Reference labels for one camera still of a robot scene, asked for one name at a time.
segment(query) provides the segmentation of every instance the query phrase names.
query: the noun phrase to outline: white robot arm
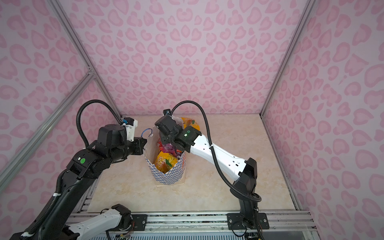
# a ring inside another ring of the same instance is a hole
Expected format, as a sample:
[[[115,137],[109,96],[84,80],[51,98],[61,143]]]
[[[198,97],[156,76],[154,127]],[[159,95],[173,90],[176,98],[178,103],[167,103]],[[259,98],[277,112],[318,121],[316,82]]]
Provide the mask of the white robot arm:
[[[194,142],[195,145],[191,146],[190,152],[204,158],[214,165],[208,139],[204,135],[201,135],[198,136]],[[213,147],[215,149],[216,158],[220,169],[228,176],[230,176],[231,179],[236,181],[239,178],[239,172],[243,172],[245,168],[245,159],[230,154],[216,144],[213,144]]]
[[[116,209],[109,209],[103,214],[93,217],[84,222],[69,225],[69,230],[73,233],[79,233],[77,240],[88,240],[100,233],[119,225],[122,214]]]

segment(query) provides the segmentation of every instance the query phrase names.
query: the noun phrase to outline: yellow snack package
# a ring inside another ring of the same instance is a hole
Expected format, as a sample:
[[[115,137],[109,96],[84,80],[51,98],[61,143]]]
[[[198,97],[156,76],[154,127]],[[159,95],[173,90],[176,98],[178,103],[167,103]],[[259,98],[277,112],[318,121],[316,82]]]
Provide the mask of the yellow snack package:
[[[167,152],[162,152],[157,156],[155,166],[162,173],[168,172],[174,165],[177,163],[178,159],[174,157],[172,154]]]
[[[199,130],[200,131],[200,126],[197,124],[197,122],[195,121],[195,119],[192,119],[192,118],[181,118],[183,120],[183,123],[184,123],[184,129],[187,127],[187,126],[192,126],[194,127],[195,129]]]

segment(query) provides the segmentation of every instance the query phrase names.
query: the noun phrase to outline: plastic bag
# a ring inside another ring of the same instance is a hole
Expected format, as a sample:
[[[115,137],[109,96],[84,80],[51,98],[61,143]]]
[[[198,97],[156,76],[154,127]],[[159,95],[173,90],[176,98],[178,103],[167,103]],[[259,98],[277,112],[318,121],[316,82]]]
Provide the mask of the plastic bag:
[[[178,159],[167,152],[160,152],[157,156],[155,166],[162,173],[168,172],[177,163]]]

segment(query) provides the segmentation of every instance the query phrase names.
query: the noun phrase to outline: blue checkered pattern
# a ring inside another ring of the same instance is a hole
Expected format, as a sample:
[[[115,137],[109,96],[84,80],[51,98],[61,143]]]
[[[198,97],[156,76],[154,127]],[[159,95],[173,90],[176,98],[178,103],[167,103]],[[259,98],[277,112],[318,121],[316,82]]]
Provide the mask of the blue checkered pattern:
[[[186,166],[185,152],[183,152],[183,154],[181,155],[181,159],[173,166],[173,168],[171,168],[165,174],[160,172],[156,168],[156,166],[150,162],[150,160],[148,160],[147,158],[145,158],[145,160],[147,161],[149,169],[151,170],[151,173],[156,179],[156,181],[165,185],[171,185],[179,181],[183,176]]]

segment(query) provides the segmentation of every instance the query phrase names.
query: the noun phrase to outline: beige marble floor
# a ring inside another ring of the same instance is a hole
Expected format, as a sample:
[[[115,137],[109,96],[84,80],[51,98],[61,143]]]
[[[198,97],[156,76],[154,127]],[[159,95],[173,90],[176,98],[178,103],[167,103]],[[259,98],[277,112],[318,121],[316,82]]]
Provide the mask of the beige marble floor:
[[[196,119],[206,134],[201,115]],[[159,116],[136,116],[143,129],[152,127]],[[256,192],[262,197],[260,209],[294,209],[288,188],[278,166],[260,116],[208,115],[212,141],[228,152],[257,160]],[[100,212],[123,204],[133,212],[239,210],[239,203],[223,182],[215,166],[193,154],[186,156],[185,183],[156,187],[156,182],[143,156],[129,156],[106,169],[91,200],[88,212]]]

